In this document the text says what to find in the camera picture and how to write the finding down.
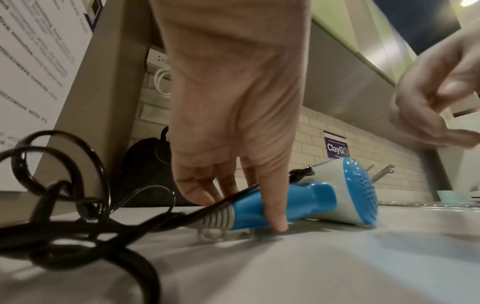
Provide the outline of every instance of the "blue hair dryer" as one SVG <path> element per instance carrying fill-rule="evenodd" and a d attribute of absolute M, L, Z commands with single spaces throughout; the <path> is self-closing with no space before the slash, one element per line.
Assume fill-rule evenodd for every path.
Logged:
<path fill-rule="evenodd" d="M 316 165 L 312 172 L 288 188 L 288 221 L 316 218 L 375 225 L 379 205 L 372 181 L 362 166 L 351 158 L 340 158 Z M 256 190 L 203 218 L 196 226 L 237 230 L 270 224 L 264 215 L 260 191 Z"/>

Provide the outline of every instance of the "backsplash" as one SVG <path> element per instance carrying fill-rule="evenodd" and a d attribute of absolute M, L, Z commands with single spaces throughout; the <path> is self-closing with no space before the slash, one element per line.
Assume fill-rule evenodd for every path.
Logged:
<path fill-rule="evenodd" d="M 168 81 L 162 81 L 162 89 L 169 91 Z M 133 123 L 130 145 L 140 139 L 160 137 L 169 122 L 170 100 L 160 96 L 154 89 L 153 75 L 146 73 Z M 329 161 L 324 131 L 346 137 L 350 156 L 367 168 L 372 176 L 388 165 L 395 166 L 389 174 L 375 184 L 377 189 L 408 190 L 430 194 L 427 178 L 419 155 L 410 149 L 346 124 L 338 119 L 302 107 L 297 128 L 290 169 Z M 237 162 L 236 178 L 245 181 L 240 162 Z"/>

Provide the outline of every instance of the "power socket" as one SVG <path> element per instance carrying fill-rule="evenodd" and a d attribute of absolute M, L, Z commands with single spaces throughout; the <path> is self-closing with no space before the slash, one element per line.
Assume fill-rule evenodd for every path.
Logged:
<path fill-rule="evenodd" d="M 146 58 L 147 72 L 155 74 L 160 68 L 170 69 L 169 57 L 165 53 L 150 49 Z"/>

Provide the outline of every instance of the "paper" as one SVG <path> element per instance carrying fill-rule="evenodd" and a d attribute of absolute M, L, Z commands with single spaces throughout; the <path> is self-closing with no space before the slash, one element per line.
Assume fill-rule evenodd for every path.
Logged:
<path fill-rule="evenodd" d="M 0 152 L 54 128 L 105 2 L 0 0 Z M 28 155 L 32 173 L 39 161 Z M 0 191 L 24 191 L 8 161 Z"/>

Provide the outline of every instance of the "white countertop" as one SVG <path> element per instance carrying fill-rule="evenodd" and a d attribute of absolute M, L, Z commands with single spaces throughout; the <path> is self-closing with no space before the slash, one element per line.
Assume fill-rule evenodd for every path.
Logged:
<path fill-rule="evenodd" d="M 112 218 L 138 223 L 159 212 L 121 209 Z M 163 303 L 480 301 L 479 212 L 380 207 L 379 218 L 372 230 L 300 221 L 285 234 L 259 229 L 249 239 L 217 244 L 200 243 L 196 231 L 182 228 L 147 235 L 131 248 L 159 272 Z M 6 258 L 0 258 L 0 298 L 9 304 L 142 302 L 137 283 L 103 261 L 46 272 Z"/>

